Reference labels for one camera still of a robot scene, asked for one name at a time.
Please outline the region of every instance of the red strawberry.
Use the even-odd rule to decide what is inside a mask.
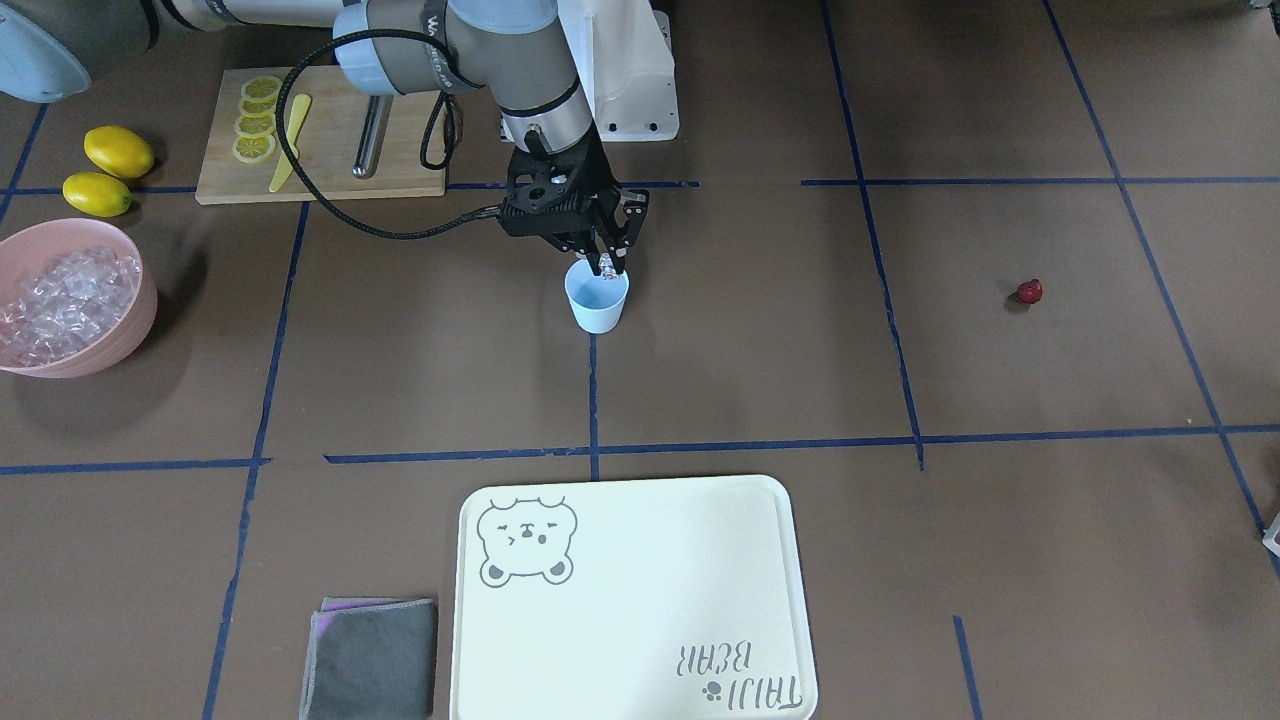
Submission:
[[[1018,286],[1018,301],[1027,305],[1039,302],[1044,297],[1044,286],[1038,279],[1029,279]]]

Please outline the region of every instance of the gray cloth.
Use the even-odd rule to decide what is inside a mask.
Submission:
[[[436,620],[433,600],[312,612],[298,719],[429,717]]]

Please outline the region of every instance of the pink bowl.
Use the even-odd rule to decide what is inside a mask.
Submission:
[[[42,273],[55,255],[69,255],[90,247],[110,247],[116,256],[129,255],[138,260],[142,268],[138,293],[124,311],[124,316],[93,345],[70,357],[31,368],[0,365],[0,370],[35,378],[79,378],[124,360],[147,337],[156,318],[155,278],[142,263],[138,247],[129,236],[102,220],[88,218],[50,220],[19,231],[0,242],[0,305],[18,299],[22,293],[18,283],[22,282],[24,273]]]

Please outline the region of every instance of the ice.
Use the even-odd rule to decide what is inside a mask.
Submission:
[[[0,365],[29,368],[69,357],[106,334],[138,292],[136,258],[91,247],[26,273],[20,296],[0,305]]]

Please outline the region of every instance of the white tray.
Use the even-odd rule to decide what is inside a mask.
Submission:
[[[773,478],[492,487],[458,533],[454,720],[817,708],[791,501]]]

